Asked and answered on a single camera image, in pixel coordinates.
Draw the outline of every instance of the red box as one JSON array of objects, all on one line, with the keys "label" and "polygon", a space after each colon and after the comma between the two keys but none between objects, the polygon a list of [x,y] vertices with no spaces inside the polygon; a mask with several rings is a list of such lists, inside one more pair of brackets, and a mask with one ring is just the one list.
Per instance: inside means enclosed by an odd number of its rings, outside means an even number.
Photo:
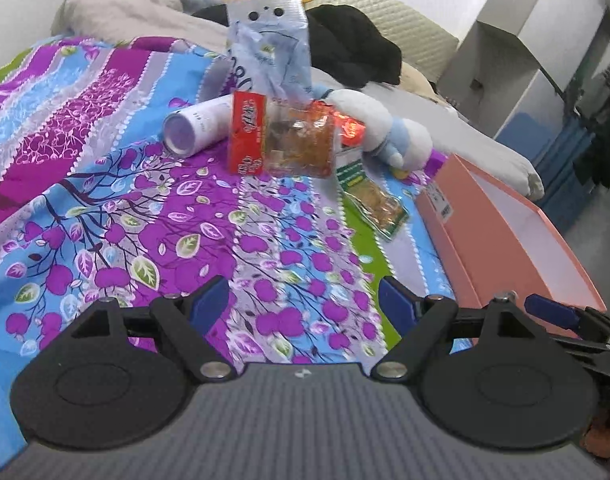
[{"label": "red box", "polygon": [[265,96],[254,92],[234,92],[231,135],[227,150],[227,168],[240,175],[263,171],[263,127]]}]

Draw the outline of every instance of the snack bag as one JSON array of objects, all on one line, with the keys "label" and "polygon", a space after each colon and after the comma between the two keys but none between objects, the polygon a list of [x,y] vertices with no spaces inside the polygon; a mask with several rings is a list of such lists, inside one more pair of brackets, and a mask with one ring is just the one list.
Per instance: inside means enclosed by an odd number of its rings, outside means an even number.
[{"label": "snack bag", "polygon": [[327,178],[336,151],[334,108],[314,101],[306,110],[282,102],[268,106],[265,170],[273,176]]},{"label": "snack bag", "polygon": [[336,155],[336,176],[343,194],[356,206],[363,219],[391,240],[409,214],[399,199],[367,177],[360,148],[344,150]]},{"label": "snack bag", "polygon": [[311,57],[302,1],[235,0],[227,3],[227,15],[236,88],[309,104]]},{"label": "snack bag", "polygon": [[265,96],[254,92],[234,92],[227,147],[227,168],[230,173],[244,176],[263,171],[264,127]]},{"label": "snack bag", "polygon": [[363,145],[363,138],[365,138],[365,125],[363,123],[336,111],[334,111],[334,119],[342,146],[356,148]]}]

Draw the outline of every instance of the container lid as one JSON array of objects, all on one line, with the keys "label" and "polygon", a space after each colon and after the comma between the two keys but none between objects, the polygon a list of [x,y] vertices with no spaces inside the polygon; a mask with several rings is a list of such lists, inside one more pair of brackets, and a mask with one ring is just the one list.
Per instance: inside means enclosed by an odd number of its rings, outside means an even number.
[{"label": "container lid", "polygon": [[190,156],[194,152],[194,128],[181,114],[172,114],[163,122],[163,142],[178,156]]}]

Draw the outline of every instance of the metal screw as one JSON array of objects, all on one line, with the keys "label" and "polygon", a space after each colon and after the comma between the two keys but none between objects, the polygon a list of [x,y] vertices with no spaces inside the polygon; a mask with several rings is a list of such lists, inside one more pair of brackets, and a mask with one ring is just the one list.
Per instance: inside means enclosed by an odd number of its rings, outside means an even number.
[{"label": "metal screw", "polygon": [[376,373],[385,379],[400,379],[407,373],[407,367],[396,361],[387,361],[376,367]]},{"label": "metal screw", "polygon": [[510,301],[512,301],[512,303],[515,303],[517,298],[518,295],[513,290],[499,292],[498,294],[494,295],[494,299],[496,301],[500,301],[501,303],[509,303]]},{"label": "metal screw", "polygon": [[223,379],[231,373],[231,367],[227,363],[210,361],[201,366],[201,373],[208,379]]}]

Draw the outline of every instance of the white cabinet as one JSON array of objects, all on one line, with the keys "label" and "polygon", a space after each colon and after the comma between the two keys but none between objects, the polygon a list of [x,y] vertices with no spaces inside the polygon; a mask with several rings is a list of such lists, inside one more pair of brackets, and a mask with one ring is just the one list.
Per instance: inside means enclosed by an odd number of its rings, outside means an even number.
[{"label": "white cabinet", "polygon": [[565,89],[605,13],[605,0],[538,0],[518,38]]},{"label": "white cabinet", "polygon": [[537,123],[547,127],[552,134],[557,135],[563,129],[564,112],[564,101],[544,73],[538,70],[495,137],[516,114],[520,113],[527,114]]},{"label": "white cabinet", "polygon": [[565,90],[605,13],[605,0],[488,0],[478,20],[512,34]]}]

